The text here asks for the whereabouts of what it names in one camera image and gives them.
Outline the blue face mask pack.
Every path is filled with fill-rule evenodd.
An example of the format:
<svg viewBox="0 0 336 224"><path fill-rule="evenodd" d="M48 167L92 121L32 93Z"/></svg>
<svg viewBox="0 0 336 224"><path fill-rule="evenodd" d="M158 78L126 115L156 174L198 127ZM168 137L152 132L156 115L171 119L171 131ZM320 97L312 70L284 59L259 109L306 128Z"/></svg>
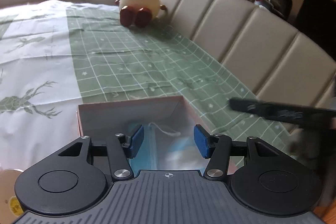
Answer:
<svg viewBox="0 0 336 224"><path fill-rule="evenodd" d="M135 158L130 159L134 173L140 170L199 170L204 172L208 160L202 158L194 142L191 125L149 122Z"/></svg>

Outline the pink cardboard box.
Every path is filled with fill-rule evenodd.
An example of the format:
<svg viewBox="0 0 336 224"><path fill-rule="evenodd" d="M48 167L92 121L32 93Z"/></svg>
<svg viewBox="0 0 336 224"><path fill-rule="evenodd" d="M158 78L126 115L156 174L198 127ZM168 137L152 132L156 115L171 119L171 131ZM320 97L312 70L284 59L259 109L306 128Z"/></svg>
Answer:
<svg viewBox="0 0 336 224"><path fill-rule="evenodd" d="M79 132L93 141L103 141L109 134L130 134L137 125L149 122L173 125L207 125L183 96L145 98L130 101L79 105Z"/></svg>

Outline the beige padded headboard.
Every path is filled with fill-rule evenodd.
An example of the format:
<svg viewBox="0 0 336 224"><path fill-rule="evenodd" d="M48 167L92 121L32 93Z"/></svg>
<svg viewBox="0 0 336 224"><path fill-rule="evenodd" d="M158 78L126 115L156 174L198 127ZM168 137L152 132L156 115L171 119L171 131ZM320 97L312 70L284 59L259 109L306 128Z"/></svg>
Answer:
<svg viewBox="0 0 336 224"><path fill-rule="evenodd" d="M150 90L183 95L213 132L252 128L230 97L327 107L335 61L295 27L245 0L161 0L143 42Z"/></svg>

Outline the green patterned bedsheet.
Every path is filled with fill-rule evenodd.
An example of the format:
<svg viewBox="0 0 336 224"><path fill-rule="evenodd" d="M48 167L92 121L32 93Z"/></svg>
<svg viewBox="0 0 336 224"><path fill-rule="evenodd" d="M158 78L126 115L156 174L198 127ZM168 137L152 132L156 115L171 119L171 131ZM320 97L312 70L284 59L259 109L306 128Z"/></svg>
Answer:
<svg viewBox="0 0 336 224"><path fill-rule="evenodd" d="M283 125L230 110L252 92L170 26L127 29L115 7L58 0L1 10L1 169L27 169L76 139L80 104L175 95L211 133L288 147Z"/></svg>

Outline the cream round plush toy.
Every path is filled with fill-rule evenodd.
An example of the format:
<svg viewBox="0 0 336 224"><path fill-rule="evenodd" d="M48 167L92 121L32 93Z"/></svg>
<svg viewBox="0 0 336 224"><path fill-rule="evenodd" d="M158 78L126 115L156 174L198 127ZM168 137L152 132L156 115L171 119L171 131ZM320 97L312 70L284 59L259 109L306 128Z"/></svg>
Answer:
<svg viewBox="0 0 336 224"><path fill-rule="evenodd" d="M160 11L167 10L160 0L116 0L115 4L119 7L123 27L145 28Z"/></svg>

